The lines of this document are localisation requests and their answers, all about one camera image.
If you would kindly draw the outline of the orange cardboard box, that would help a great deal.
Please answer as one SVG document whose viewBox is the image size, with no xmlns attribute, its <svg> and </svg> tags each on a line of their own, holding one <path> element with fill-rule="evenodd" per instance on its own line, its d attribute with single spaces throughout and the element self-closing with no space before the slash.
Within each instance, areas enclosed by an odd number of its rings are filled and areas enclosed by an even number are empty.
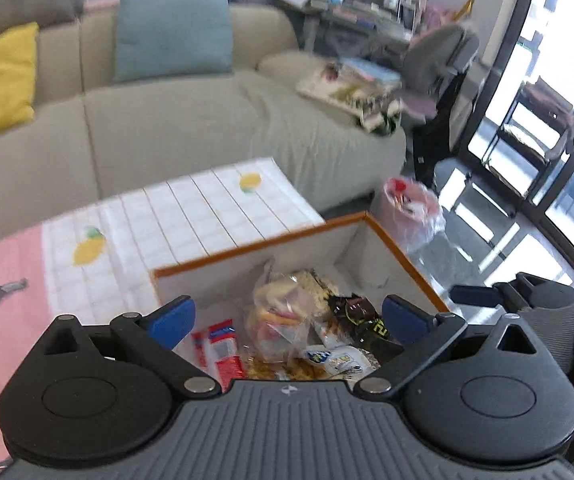
<svg viewBox="0 0 574 480">
<path fill-rule="evenodd" d="M 398 296 L 429 314 L 447 309 L 370 214 L 165 266 L 151 276 L 162 304 L 194 300 L 194 325 L 176 351 L 223 387 L 236 378 L 355 384 L 401 342 L 383 320 L 383 300 Z"/>
</svg>

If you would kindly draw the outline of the dark green snack pack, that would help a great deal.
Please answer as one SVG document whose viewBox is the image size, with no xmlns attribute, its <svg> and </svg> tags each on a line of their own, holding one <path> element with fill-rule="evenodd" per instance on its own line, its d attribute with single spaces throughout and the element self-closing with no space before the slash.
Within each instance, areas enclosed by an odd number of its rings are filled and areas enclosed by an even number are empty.
<svg viewBox="0 0 574 480">
<path fill-rule="evenodd" d="M 383 318 L 367 298 L 329 295 L 328 307 L 341 328 L 361 349 L 371 352 L 385 363 L 403 352 L 403 347 L 391 337 Z"/>
</svg>

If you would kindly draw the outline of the white puffed rice cake pack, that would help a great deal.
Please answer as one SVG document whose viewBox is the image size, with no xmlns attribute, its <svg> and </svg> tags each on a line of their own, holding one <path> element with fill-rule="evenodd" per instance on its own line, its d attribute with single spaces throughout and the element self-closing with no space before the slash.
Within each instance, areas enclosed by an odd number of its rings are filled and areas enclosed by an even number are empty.
<svg viewBox="0 0 574 480">
<path fill-rule="evenodd" d="M 327 299 L 339 295 L 338 287 L 326 276 L 319 275 L 314 270 L 300 270 L 291 277 L 313 298 L 316 312 L 325 311 L 328 308 Z"/>
</svg>

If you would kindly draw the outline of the pink and white tablecloth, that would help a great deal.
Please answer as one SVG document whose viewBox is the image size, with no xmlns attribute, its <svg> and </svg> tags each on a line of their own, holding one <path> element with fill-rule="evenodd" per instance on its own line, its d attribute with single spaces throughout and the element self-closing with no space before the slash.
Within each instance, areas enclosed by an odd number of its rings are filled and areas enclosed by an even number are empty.
<svg viewBox="0 0 574 480">
<path fill-rule="evenodd" d="M 104 324 L 159 304 L 150 274 L 321 217 L 272 159 L 123 193 L 0 241 L 0 392 L 55 316 Z M 0 436 L 0 470 L 8 458 Z"/>
</svg>

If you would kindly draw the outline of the yellow fried snack bag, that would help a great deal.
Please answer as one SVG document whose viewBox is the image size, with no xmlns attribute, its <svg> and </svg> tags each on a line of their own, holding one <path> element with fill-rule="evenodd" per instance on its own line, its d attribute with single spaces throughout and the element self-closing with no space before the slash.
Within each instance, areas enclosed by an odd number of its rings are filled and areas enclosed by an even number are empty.
<svg viewBox="0 0 574 480">
<path fill-rule="evenodd" d="M 255 354 L 247 354 L 244 368 L 249 379 L 278 380 L 279 382 L 313 382 L 324 380 L 329 374 L 303 359 L 292 359 L 282 363 L 268 363 Z"/>
</svg>

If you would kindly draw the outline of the light blue cushion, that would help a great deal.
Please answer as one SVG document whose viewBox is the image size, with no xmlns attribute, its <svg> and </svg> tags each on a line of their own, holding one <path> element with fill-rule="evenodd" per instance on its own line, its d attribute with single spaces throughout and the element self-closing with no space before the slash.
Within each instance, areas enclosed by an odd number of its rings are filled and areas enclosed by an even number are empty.
<svg viewBox="0 0 574 480">
<path fill-rule="evenodd" d="M 113 81 L 226 74 L 233 47 L 229 0 L 120 0 Z"/>
</svg>

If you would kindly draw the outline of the yellow cushion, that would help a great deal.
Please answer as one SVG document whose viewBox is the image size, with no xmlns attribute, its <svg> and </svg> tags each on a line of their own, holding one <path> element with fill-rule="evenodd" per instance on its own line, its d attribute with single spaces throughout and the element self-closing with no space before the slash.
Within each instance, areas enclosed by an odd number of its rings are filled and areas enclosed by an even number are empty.
<svg viewBox="0 0 574 480">
<path fill-rule="evenodd" d="M 34 118 L 39 31 L 33 22 L 0 34 L 0 133 Z"/>
</svg>

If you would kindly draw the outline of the stack of books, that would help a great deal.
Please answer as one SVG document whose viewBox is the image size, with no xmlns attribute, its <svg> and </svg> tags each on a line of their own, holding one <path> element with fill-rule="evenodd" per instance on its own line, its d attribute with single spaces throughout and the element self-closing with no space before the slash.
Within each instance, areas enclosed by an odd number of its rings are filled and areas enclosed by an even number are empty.
<svg viewBox="0 0 574 480">
<path fill-rule="evenodd" d="M 393 70 L 362 60 L 327 61 L 301 79 L 297 92 L 350 115 L 363 130 L 390 136 L 400 125 L 402 77 Z"/>
</svg>

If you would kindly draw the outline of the pink trash bag bin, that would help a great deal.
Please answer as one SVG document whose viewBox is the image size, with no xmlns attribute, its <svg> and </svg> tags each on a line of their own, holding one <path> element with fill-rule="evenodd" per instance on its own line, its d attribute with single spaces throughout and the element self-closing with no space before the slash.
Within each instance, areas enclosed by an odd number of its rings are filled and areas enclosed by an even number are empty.
<svg viewBox="0 0 574 480">
<path fill-rule="evenodd" d="M 369 212 L 406 254 L 429 244 L 446 226 L 437 195 L 406 177 L 388 179 Z"/>
</svg>

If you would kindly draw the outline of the red and white snack packet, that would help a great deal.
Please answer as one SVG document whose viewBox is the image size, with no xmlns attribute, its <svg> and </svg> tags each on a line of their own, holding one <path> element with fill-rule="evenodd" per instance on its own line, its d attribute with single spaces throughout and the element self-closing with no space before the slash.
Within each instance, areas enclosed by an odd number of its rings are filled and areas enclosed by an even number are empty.
<svg viewBox="0 0 574 480">
<path fill-rule="evenodd" d="M 198 367 L 212 376 L 226 391 L 246 372 L 239 352 L 237 333 L 231 318 L 191 334 Z"/>
</svg>

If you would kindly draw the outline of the grey office chair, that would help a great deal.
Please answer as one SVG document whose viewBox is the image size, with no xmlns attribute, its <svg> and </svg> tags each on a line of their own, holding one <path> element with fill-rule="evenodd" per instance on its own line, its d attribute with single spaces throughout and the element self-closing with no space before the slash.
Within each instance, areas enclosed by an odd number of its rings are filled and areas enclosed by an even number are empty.
<svg viewBox="0 0 574 480">
<path fill-rule="evenodd" d="M 425 32 L 402 56 L 404 113 L 426 122 L 451 82 L 465 74 L 479 50 L 476 32 L 461 24 L 447 24 Z"/>
</svg>

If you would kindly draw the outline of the white and blue chip bag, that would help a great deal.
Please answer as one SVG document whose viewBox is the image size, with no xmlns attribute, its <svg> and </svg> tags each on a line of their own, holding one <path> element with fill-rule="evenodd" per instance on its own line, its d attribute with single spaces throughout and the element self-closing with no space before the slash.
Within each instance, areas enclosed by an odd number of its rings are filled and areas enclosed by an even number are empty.
<svg viewBox="0 0 574 480">
<path fill-rule="evenodd" d="M 380 368 L 371 353 L 353 346 L 331 349 L 321 344 L 308 346 L 301 352 L 301 358 L 323 370 L 330 378 L 340 378 L 346 382 L 357 382 Z"/>
</svg>

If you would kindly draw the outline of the clear assorted snack bag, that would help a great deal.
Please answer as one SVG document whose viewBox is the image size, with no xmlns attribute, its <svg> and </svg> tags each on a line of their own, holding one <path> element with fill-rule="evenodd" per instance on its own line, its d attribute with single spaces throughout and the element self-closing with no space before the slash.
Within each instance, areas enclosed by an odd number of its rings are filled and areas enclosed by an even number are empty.
<svg viewBox="0 0 574 480">
<path fill-rule="evenodd" d="M 314 319 L 322 314 L 292 275 L 278 272 L 276 260 L 270 258 L 255 282 L 245 331 L 264 362 L 282 363 L 300 356 L 308 347 Z"/>
</svg>

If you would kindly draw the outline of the cluttered desk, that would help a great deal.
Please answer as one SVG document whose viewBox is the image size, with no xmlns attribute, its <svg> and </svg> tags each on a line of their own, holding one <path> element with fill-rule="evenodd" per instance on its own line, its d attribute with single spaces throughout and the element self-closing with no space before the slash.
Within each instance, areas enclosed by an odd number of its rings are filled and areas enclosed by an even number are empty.
<svg viewBox="0 0 574 480">
<path fill-rule="evenodd" d="M 428 0 L 272 0 L 302 16 L 299 44 L 312 53 L 323 37 L 339 56 L 402 54 L 423 31 Z"/>
</svg>

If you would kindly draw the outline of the beige sofa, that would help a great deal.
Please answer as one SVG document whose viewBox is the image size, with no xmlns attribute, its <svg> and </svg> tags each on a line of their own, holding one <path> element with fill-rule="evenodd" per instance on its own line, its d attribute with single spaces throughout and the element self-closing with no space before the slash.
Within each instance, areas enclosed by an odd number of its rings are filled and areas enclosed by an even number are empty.
<svg viewBox="0 0 574 480">
<path fill-rule="evenodd" d="M 34 118 L 0 132 L 0 240 L 38 222 L 194 172 L 270 157 L 319 212 L 398 174 L 405 135 L 375 136 L 297 83 L 324 64 L 273 6 L 231 9 L 233 70 L 117 84 L 116 15 L 37 35 Z"/>
</svg>

